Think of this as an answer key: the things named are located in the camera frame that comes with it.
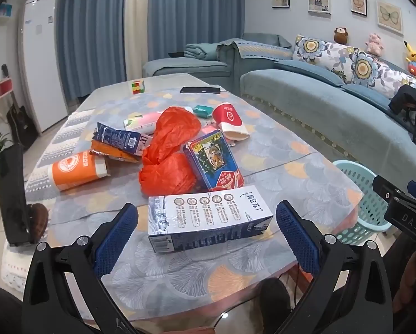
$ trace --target brown bear plush toy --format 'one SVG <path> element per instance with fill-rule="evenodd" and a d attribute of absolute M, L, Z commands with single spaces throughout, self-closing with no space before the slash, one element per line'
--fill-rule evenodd
<path fill-rule="evenodd" d="M 347 32 L 346 28 L 336 28 L 335 29 L 335 36 L 333 39 L 338 44 L 347 45 L 347 37 L 349 36 L 349 33 Z"/>

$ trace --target red plastic bag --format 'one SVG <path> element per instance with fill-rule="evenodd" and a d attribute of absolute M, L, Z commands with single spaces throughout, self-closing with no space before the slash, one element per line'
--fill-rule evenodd
<path fill-rule="evenodd" d="M 151 144 L 143 151 L 139 181 L 145 195 L 177 195 L 191 190 L 196 178 L 186 156 L 179 150 L 201 128 L 196 116 L 183 108 L 170 107 L 163 112 Z"/>

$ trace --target beige curtain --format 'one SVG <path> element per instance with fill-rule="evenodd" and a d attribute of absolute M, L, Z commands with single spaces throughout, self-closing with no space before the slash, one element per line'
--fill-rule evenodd
<path fill-rule="evenodd" d="M 142 77 L 148 61 L 148 0 L 125 0 L 124 41 L 127 80 Z"/>

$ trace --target rubik's cube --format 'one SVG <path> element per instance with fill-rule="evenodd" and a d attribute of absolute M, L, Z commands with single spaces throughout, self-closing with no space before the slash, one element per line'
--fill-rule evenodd
<path fill-rule="evenodd" d="M 132 93 L 138 94 L 138 93 L 144 93 L 145 92 L 145 84 L 143 79 L 134 80 L 132 82 Z"/>

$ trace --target floor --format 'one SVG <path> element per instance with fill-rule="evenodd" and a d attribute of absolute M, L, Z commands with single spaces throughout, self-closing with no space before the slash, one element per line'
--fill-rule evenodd
<path fill-rule="evenodd" d="M 45 150 L 53 136 L 56 134 L 63 122 L 58 123 L 54 127 L 50 128 L 47 132 L 43 134 L 42 137 L 39 137 L 35 143 L 24 153 L 24 178 L 27 179 L 33 168 L 35 167 L 38 159 L 40 158 L 42 152 Z M 374 240 L 383 254 L 390 248 L 394 242 L 394 237 L 385 237 L 383 234 L 374 235 L 371 237 Z M 0 215 L 0 270 L 1 270 L 1 258 L 4 248 L 5 235 L 3 232 L 2 220 Z M 342 272 L 337 283 L 337 288 L 345 284 L 347 278 L 347 273 Z M 287 290 L 289 291 L 292 306 L 294 306 L 294 290 L 295 282 L 288 277 L 287 274 L 282 275 L 280 280 L 285 284 Z M 0 275 L 0 287 L 9 291 L 17 298 L 22 300 L 22 294 L 18 291 L 11 289 L 3 283 Z M 301 298 L 302 294 L 297 290 L 296 301 Z M 259 308 L 256 305 L 256 300 L 250 300 L 244 304 L 228 311 L 223 315 L 216 326 L 216 333 L 218 334 L 229 334 L 231 332 L 240 331 L 243 334 L 254 334 L 260 333 L 262 331 L 261 316 L 259 314 Z"/>

